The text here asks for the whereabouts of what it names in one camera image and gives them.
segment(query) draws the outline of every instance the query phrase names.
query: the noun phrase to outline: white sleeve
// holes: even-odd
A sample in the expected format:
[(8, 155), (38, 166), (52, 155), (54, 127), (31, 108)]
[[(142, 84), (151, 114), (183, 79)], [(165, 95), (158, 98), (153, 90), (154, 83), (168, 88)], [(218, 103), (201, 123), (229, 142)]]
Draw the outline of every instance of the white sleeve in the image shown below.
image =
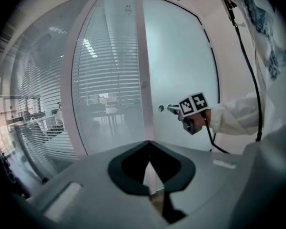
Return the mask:
[[(264, 101), (261, 96), (262, 112)], [(210, 127), (215, 133), (252, 135), (258, 130), (258, 104), (255, 93), (211, 108)]]

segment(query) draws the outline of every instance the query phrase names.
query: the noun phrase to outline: hand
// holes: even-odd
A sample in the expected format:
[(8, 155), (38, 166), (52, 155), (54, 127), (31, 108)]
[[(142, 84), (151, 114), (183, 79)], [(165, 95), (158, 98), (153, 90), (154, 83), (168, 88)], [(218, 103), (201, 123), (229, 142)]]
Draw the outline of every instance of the hand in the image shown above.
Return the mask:
[[(211, 120), (211, 110), (210, 109), (207, 109), (205, 111), (205, 115), (206, 115), (206, 119), (208, 121), (208, 124), (210, 124), (210, 120)], [(205, 122), (204, 122), (204, 119), (202, 118), (201, 114), (198, 113), (198, 114), (194, 114), (194, 115), (191, 115), (189, 116), (189, 118), (191, 118), (195, 125), (196, 126), (204, 126), (205, 125)]]

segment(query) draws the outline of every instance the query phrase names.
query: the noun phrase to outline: white wall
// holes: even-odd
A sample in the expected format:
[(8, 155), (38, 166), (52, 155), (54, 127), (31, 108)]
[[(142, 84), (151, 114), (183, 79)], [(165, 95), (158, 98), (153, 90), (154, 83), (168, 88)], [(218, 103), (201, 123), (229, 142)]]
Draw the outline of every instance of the white wall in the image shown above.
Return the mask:
[[(19, 22), (14, 36), (7, 45), (5, 52), (9, 51), (16, 39), (35, 20), (47, 11), (68, 0), (24, 0), (20, 10), (25, 14)], [(242, 56), (236, 33), (219, 0), (169, 0), (181, 5), (200, 17), (204, 24), (217, 59), (220, 73), (221, 101), (242, 97), (253, 91), (253, 84), (247, 65)], [(250, 48), (249, 34), (242, 32), (246, 48)], [(245, 145), (254, 140), (254, 136), (226, 136), (217, 135), (216, 142), (232, 153), (242, 153)]]

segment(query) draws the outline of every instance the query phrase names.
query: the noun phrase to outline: white protective suit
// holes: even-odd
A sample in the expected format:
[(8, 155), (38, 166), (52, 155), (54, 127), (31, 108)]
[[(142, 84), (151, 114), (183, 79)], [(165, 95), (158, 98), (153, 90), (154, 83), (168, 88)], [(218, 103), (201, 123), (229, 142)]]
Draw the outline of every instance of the white protective suit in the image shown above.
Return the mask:
[[(255, 45), (256, 75), (263, 112), (263, 137), (283, 124), (267, 90), (286, 65), (286, 24), (268, 0), (231, 0), (243, 14)], [(258, 127), (256, 94), (211, 108), (210, 127), (215, 133), (252, 135)]]

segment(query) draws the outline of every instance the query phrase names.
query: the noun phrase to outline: black cable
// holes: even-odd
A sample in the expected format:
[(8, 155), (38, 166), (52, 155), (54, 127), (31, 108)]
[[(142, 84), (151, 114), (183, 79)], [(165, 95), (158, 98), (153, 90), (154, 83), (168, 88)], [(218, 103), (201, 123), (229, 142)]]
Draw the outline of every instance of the black cable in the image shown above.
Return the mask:
[(256, 91), (257, 105), (258, 105), (258, 132), (257, 132), (257, 137), (256, 137), (255, 141), (260, 142), (261, 138), (262, 138), (262, 128), (263, 128), (263, 113), (262, 113), (261, 97), (259, 95), (259, 90), (258, 90), (256, 78), (255, 78), (254, 73), (253, 73), (252, 66), (251, 66), (249, 59), (248, 59), (248, 56), (246, 54), (245, 47), (243, 45), (242, 38), (240, 36), (239, 28), (238, 28), (236, 23), (234, 23), (234, 27), (235, 27), (235, 30), (236, 30), (236, 33), (237, 33), (237, 36), (239, 39), (240, 47), (243, 51), (243, 55), (245, 57), (246, 63), (248, 65), (249, 71), (251, 73), (253, 83), (254, 83), (254, 87), (255, 87), (255, 91)]
[(211, 144), (212, 144), (215, 148), (217, 148), (219, 151), (221, 151), (221, 152), (223, 152), (223, 153), (225, 153), (225, 154), (229, 154), (228, 151), (225, 151), (224, 149), (222, 149), (221, 147), (217, 146), (217, 145), (214, 143), (214, 141), (213, 141), (213, 139), (212, 139), (212, 135), (211, 135), (209, 123), (208, 123), (207, 118), (206, 118), (206, 115), (205, 115), (205, 111), (202, 111), (200, 114), (201, 114), (202, 118), (204, 119), (205, 126), (206, 126), (206, 129), (207, 129), (207, 131), (208, 131)]

